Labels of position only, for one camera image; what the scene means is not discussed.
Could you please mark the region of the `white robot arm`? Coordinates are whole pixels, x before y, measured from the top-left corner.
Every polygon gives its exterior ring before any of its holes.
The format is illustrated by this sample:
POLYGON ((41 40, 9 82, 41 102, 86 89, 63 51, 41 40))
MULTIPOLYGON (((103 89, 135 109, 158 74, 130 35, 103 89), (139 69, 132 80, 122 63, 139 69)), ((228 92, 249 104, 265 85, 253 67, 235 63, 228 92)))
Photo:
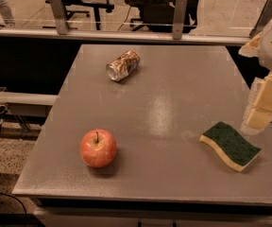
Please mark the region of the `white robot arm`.
POLYGON ((255 78, 251 84, 241 131, 247 135, 262 132, 272 121, 272 19, 263 30, 239 50, 241 56, 256 57, 268 69, 263 79, 255 78))

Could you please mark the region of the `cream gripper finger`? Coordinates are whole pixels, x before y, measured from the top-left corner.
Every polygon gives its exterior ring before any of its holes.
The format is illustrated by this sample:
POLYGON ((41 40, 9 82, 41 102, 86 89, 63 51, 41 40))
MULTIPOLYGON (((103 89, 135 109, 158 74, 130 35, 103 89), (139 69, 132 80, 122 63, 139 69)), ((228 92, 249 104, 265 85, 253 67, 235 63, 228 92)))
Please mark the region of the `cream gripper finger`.
POLYGON ((251 84, 241 132, 256 135, 272 121, 272 71, 264 78, 255 78, 251 84))
POLYGON ((238 51, 241 56, 253 58, 258 56, 259 44, 262 33, 255 35, 248 43, 244 44, 238 51))

